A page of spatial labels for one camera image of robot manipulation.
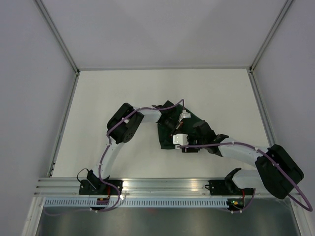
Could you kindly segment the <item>dark green cloth napkin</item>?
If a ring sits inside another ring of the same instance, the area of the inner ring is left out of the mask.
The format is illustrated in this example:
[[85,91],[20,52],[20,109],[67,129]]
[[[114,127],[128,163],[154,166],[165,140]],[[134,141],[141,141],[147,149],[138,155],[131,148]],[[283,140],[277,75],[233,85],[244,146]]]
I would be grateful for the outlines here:
[[161,149],[171,150],[174,149],[172,136],[174,134],[168,134],[166,130],[162,127],[162,117],[167,116],[179,121],[179,115],[182,110],[187,110],[191,113],[191,118],[185,118],[182,120],[183,129],[180,131],[181,134],[188,134],[188,136],[196,136],[200,140],[202,145],[210,144],[216,139],[216,133],[209,126],[209,124],[200,119],[198,116],[193,114],[181,103],[178,105],[173,104],[169,100],[166,101],[163,105],[155,106],[161,112],[161,116],[157,121],[157,130],[158,130],[158,140]]

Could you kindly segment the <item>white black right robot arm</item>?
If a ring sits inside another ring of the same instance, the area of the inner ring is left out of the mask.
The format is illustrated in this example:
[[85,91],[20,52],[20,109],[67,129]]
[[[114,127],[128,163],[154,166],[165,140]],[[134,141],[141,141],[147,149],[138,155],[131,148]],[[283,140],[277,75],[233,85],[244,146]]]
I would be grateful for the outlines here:
[[241,189],[256,188],[284,199],[303,178],[304,173],[280,145],[254,147],[227,135],[216,134],[204,120],[195,123],[192,132],[179,133],[173,144],[183,152],[206,149],[210,154],[231,158],[253,167],[236,168],[225,177],[225,189],[236,194]]

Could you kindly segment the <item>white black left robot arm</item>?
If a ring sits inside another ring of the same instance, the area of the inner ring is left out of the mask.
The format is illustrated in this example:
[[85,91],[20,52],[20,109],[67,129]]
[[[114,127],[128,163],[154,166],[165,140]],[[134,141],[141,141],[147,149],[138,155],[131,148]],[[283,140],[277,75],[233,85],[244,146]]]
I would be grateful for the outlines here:
[[167,101],[164,105],[150,107],[133,107],[124,103],[107,123],[106,137],[108,143],[96,166],[88,171],[86,181],[90,189],[101,195],[106,192],[110,171],[123,145],[129,142],[142,123],[171,125],[177,128],[190,114],[186,113],[184,100],[178,103]]

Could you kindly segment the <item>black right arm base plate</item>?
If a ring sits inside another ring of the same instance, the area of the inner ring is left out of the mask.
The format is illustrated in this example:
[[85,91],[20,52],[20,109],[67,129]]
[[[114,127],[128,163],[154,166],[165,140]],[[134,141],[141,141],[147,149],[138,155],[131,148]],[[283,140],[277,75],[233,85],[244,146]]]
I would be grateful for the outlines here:
[[241,189],[232,182],[226,182],[223,179],[209,180],[204,187],[210,191],[212,196],[251,196],[253,188]]

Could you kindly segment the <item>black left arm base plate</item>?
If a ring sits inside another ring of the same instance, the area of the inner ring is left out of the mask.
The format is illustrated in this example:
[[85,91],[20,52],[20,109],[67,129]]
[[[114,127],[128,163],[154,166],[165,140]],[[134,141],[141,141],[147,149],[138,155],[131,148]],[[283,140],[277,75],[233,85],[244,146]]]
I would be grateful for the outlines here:
[[109,179],[111,185],[117,187],[115,189],[113,186],[104,184],[100,182],[97,186],[92,186],[87,179],[84,179],[80,183],[79,195],[110,195],[118,196],[118,191],[121,192],[123,188],[123,181],[119,179]]

